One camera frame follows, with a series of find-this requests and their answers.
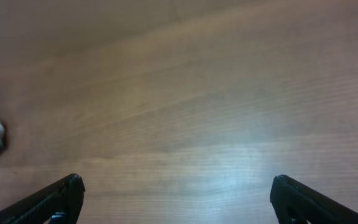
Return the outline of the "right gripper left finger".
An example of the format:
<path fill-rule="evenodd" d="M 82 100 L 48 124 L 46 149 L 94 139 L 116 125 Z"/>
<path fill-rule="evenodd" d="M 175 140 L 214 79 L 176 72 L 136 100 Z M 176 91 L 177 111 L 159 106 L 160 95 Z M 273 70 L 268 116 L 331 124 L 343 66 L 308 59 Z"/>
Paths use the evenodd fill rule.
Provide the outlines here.
<path fill-rule="evenodd" d="M 70 174 L 0 211 L 0 224 L 76 224 L 83 206 L 85 186 Z"/>

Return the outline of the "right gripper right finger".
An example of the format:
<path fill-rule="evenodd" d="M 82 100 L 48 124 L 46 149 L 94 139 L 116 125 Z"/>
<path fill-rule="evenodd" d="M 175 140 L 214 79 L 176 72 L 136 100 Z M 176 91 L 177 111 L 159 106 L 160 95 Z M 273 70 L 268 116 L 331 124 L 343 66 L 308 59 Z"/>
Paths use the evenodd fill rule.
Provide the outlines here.
<path fill-rule="evenodd" d="M 270 202 L 279 224 L 358 224 L 358 213 L 292 179 L 274 178 Z"/>

